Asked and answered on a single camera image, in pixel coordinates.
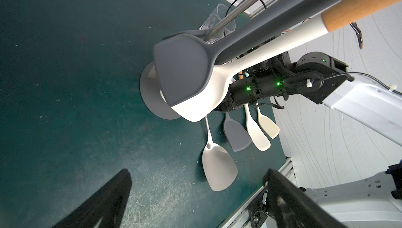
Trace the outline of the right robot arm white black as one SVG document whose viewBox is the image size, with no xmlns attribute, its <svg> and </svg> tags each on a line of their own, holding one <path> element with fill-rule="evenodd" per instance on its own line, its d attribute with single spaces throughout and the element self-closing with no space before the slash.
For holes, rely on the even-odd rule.
<svg viewBox="0 0 402 228">
<path fill-rule="evenodd" d="M 260 99 L 302 95 L 342 112 L 377 133 L 402 142 L 402 95 L 375 77 L 347 70 L 325 53 L 311 52 L 290 66 L 276 56 L 248 69 L 249 77 L 229 86 L 218 111 L 229 112 Z M 400 221 L 402 166 L 372 177 L 321 189 L 306 189 L 316 207 L 339 221 Z"/>
</svg>

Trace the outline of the grey turner mint handle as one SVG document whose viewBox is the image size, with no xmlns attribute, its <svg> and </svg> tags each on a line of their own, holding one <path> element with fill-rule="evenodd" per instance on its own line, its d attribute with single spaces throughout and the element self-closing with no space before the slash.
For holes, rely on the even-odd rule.
<svg viewBox="0 0 402 228">
<path fill-rule="evenodd" d="M 245 128 L 239 122 L 232 119 L 228 112 L 225 113 L 223 131 L 234 152 L 244 150 L 252 142 Z"/>
</svg>

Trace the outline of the cream spoon wooden handle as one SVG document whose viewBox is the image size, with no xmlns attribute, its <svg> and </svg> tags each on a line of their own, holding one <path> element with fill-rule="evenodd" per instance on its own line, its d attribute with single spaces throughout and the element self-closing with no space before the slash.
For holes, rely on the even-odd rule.
<svg viewBox="0 0 402 228">
<path fill-rule="evenodd" d="M 215 65 L 206 88 L 194 97 L 173 106 L 172 109 L 186 120 L 198 122 L 224 100 L 229 83 L 238 72 L 399 1 L 401 0 L 343 0 L 240 60 L 225 65 Z"/>
</svg>

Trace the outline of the steel turner metal handle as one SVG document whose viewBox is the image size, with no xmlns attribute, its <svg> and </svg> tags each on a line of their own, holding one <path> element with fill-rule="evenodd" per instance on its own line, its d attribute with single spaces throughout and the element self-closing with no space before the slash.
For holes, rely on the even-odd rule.
<svg viewBox="0 0 402 228">
<path fill-rule="evenodd" d="M 234 182 L 238 168 L 229 153 L 213 141 L 207 116 L 205 121 L 207 143 L 202 154 L 203 170 L 210 188 L 213 191 L 222 191 Z"/>
</svg>

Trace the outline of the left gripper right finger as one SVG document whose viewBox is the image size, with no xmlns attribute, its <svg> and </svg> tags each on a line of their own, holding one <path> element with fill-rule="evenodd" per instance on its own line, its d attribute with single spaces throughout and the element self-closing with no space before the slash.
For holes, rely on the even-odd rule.
<svg viewBox="0 0 402 228">
<path fill-rule="evenodd" d="M 270 210 L 279 228 L 344 227 L 278 171 L 269 169 L 267 180 Z"/>
</svg>

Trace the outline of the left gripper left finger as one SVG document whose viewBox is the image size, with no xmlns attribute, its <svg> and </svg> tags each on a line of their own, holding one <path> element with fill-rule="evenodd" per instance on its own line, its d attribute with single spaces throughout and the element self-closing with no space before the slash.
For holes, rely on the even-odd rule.
<svg viewBox="0 0 402 228">
<path fill-rule="evenodd" d="M 54 227 L 93 228 L 98 224 L 100 228 L 119 228 L 132 184 L 129 171 L 122 169 Z"/>
</svg>

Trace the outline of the cream spatula wooden handle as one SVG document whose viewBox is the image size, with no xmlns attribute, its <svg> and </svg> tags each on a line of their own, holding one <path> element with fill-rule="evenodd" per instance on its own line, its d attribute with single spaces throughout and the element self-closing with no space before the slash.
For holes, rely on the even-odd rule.
<svg viewBox="0 0 402 228">
<path fill-rule="evenodd" d="M 251 137 L 252 142 L 258 150 L 263 152 L 268 150 L 271 147 L 271 142 L 252 118 L 248 104 L 244 105 L 244 109 L 246 114 L 247 132 Z"/>
</svg>

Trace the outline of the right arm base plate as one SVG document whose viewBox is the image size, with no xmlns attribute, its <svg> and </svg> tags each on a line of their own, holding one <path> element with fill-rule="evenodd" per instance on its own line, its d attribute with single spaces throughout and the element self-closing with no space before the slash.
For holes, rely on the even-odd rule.
<svg viewBox="0 0 402 228">
<path fill-rule="evenodd" d="M 267 218 L 267 214 L 264 214 L 268 210 L 267 206 L 268 191 L 261 191 L 249 205 L 249 216 L 252 228 L 261 228 Z"/>
</svg>

